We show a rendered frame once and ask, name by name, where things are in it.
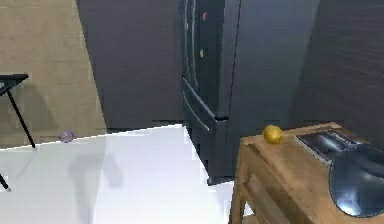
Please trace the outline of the dark book with silver cover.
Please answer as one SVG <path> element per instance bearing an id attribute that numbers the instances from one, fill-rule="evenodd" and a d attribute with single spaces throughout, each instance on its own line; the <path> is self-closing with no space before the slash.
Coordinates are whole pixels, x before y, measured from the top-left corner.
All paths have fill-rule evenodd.
<path id="1" fill-rule="evenodd" d="M 339 152 L 350 146 L 361 144 L 361 141 L 347 134 L 341 128 L 296 135 L 293 139 L 324 164 L 330 164 Z"/>

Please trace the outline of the black fridge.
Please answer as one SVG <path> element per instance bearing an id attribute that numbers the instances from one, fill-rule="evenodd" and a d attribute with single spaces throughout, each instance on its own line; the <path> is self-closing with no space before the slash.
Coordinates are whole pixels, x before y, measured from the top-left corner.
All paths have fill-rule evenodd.
<path id="1" fill-rule="evenodd" d="M 182 78 L 185 75 L 181 0 Z M 187 9 L 189 79 L 215 114 L 211 117 L 183 89 L 183 123 L 207 173 L 216 185 L 233 180 L 240 139 L 268 125 L 289 127 L 320 0 L 196 0 L 192 67 L 192 0 Z M 207 19 L 202 15 L 207 12 Z M 204 50 L 204 57 L 199 52 Z"/>

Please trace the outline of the yellow round fruit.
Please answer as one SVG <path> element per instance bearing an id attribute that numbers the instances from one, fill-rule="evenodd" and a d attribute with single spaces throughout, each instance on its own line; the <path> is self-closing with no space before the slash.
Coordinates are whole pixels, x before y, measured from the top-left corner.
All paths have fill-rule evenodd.
<path id="1" fill-rule="evenodd" d="M 278 126 L 268 125 L 264 128 L 262 136 L 269 144 L 279 144 L 283 136 L 283 131 Z"/>

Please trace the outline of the brown wooden table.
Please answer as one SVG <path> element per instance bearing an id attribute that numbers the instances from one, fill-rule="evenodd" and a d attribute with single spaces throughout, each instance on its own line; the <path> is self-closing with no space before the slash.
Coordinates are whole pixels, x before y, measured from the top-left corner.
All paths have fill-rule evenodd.
<path id="1" fill-rule="evenodd" d="M 384 224 L 384 214 L 354 218 L 340 211 L 329 194 L 329 167 L 294 141 L 338 127 L 285 130 L 276 145 L 261 135 L 241 138 L 228 224 Z"/>

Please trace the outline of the small purple ball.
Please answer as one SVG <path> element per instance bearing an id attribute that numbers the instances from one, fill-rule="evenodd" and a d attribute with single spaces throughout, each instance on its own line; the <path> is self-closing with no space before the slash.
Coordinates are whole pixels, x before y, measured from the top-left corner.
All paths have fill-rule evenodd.
<path id="1" fill-rule="evenodd" d="M 63 131 L 58 136 L 62 143 L 72 142 L 74 139 L 74 133 L 72 131 Z"/>

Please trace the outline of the black thin-legged table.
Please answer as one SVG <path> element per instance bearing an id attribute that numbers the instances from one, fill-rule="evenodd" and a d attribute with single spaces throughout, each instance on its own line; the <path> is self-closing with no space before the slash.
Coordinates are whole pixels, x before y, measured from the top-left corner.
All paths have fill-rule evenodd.
<path id="1" fill-rule="evenodd" d="M 23 116 L 16 104 L 16 101 L 11 93 L 11 90 L 22 83 L 24 80 L 26 80 L 29 77 L 27 73 L 19 73 L 19 74 L 0 74 L 0 96 L 3 96 L 4 94 L 7 94 L 10 103 L 16 113 L 16 116 L 18 117 L 18 120 L 22 126 L 22 129 L 28 138 L 28 141 L 33 149 L 36 148 L 36 144 L 31 136 L 30 131 L 28 130 L 28 127 L 23 119 Z"/>

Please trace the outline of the shiny dark metal bowl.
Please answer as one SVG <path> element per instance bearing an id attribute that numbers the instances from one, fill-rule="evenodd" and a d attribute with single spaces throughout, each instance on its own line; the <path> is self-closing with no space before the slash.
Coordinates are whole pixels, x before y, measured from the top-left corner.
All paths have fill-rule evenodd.
<path id="1" fill-rule="evenodd" d="M 354 218 L 384 214 L 384 149 L 353 145 L 331 162 L 328 189 L 334 205 Z"/>

